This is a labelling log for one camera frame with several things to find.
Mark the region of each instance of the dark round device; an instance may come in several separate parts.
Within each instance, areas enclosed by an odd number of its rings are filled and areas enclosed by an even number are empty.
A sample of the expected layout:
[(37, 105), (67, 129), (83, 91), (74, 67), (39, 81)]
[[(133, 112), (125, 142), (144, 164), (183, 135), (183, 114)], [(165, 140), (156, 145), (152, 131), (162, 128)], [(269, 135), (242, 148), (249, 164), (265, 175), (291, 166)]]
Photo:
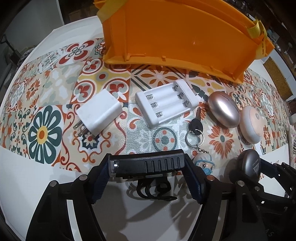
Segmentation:
[(237, 158), (237, 168), (242, 170), (252, 180), (258, 182), (261, 170), (261, 159), (253, 149), (243, 151)]

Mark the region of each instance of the patterned tile tablecloth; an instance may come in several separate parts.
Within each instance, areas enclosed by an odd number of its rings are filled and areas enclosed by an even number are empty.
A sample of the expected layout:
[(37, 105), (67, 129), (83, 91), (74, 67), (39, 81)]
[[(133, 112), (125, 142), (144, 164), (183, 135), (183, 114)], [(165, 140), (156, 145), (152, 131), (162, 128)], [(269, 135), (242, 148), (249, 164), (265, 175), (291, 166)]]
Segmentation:
[[(278, 91), (248, 69), (242, 85), (195, 71), (152, 65), (108, 65), (102, 60), (104, 39), (91, 39), (45, 54), (27, 63), (16, 81), (0, 116), (0, 145), (28, 161), (88, 172), (106, 153), (129, 154), (183, 149), (197, 154), (185, 143), (188, 123), (196, 110), (149, 130), (135, 103), (135, 93), (185, 79), (202, 98), (201, 119), (205, 142), (215, 168), (225, 165), (246, 148), (239, 128), (222, 129), (211, 119), (208, 96), (225, 91), (241, 109), (255, 107), (264, 119), (263, 154), (287, 143), (288, 116)], [(103, 132), (93, 137), (73, 126), (76, 111), (101, 89), (107, 89), (123, 112)]]

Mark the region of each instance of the battery spring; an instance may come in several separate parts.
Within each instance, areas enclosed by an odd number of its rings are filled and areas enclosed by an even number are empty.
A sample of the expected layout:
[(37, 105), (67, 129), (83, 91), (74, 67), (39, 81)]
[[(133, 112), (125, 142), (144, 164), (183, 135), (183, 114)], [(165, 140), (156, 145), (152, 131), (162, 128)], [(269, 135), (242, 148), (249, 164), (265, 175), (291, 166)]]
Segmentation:
[(153, 102), (153, 103), (151, 103), (150, 105), (151, 105), (152, 108), (155, 108), (155, 107), (158, 106), (157, 102)]
[(155, 115), (159, 118), (159, 117), (162, 117), (163, 116), (163, 112), (162, 111), (160, 111), (160, 112), (157, 112), (157, 113), (155, 113)]
[(153, 99), (153, 95), (151, 94), (151, 95), (146, 95), (146, 98), (148, 99), (148, 100), (151, 100), (151, 99)]

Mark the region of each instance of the white battery charger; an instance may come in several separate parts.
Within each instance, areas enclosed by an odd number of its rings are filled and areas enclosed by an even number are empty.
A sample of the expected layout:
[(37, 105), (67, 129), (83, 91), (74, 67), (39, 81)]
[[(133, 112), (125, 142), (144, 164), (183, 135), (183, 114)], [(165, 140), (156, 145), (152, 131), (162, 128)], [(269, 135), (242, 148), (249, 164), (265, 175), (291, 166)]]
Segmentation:
[(183, 79), (158, 86), (151, 90), (139, 91), (136, 103), (150, 129), (191, 111), (198, 106), (196, 96)]

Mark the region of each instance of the keychain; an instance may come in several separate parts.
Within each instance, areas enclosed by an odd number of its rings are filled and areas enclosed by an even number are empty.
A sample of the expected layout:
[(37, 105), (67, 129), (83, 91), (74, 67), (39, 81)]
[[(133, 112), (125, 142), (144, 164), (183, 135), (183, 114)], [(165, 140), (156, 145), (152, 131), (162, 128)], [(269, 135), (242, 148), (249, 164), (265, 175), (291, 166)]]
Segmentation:
[[(205, 141), (205, 136), (203, 134), (203, 125), (201, 123), (201, 117), (200, 117), (201, 109), (200, 107), (197, 109), (196, 117), (191, 120), (188, 126), (188, 131), (185, 135), (185, 142), (188, 146), (192, 148), (196, 148), (199, 153), (194, 157), (193, 163), (195, 166), (199, 166), (203, 169), (204, 173), (206, 175), (210, 175), (213, 172), (213, 169), (215, 167), (215, 163), (213, 162), (213, 158), (210, 155), (210, 153), (202, 148), (200, 146)], [(202, 139), (196, 144), (192, 145), (188, 141), (188, 135), (189, 133), (193, 133), (195, 136), (201, 136)]]

